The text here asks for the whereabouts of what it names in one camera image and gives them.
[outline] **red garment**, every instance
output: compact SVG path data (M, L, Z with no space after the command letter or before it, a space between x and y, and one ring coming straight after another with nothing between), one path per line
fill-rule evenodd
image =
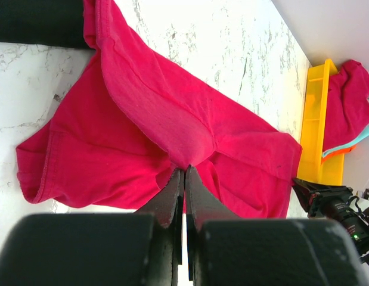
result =
M354 140L369 124L369 74L349 60L330 76L323 151Z
M137 209L175 166L242 217L284 217L301 147L152 51L112 0L85 0L97 50L37 134L17 147L27 201Z

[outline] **red cloth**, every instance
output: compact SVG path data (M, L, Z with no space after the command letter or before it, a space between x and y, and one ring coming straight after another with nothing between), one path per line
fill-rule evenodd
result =
M284 217L301 147L152 51L112 0L85 1L97 50L37 134L17 147L27 201L137 209L173 168L195 165L242 217Z
M354 140L369 124L369 74L349 60L330 76L323 151Z

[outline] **marble surface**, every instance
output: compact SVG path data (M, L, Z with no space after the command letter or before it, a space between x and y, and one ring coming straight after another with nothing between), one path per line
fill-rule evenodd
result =
M300 139L309 62L270 0L127 0L129 25L163 56ZM51 118L91 51L0 43L0 248L24 215L76 212L28 204L14 148ZM119 211L89 206L80 212ZM290 217L305 216L292 194Z

